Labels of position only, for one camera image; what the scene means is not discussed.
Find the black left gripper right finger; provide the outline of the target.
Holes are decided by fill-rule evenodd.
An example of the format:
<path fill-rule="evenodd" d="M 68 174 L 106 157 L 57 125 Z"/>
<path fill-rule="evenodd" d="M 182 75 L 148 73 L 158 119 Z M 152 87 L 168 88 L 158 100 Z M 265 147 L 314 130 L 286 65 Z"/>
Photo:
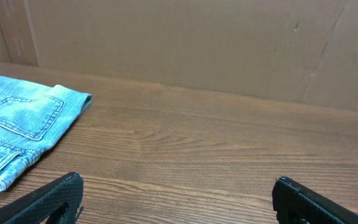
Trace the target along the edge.
<path fill-rule="evenodd" d="M 358 224 L 358 214 L 289 177 L 279 177 L 272 190 L 279 224 Z"/>

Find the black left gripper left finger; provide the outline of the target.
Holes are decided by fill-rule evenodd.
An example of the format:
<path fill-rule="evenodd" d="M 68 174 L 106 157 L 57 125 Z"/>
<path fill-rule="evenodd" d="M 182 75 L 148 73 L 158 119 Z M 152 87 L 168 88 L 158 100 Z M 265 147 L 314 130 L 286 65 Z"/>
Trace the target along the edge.
<path fill-rule="evenodd" d="M 0 208 L 0 224 L 76 223 L 83 211 L 84 182 L 69 172 Z"/>

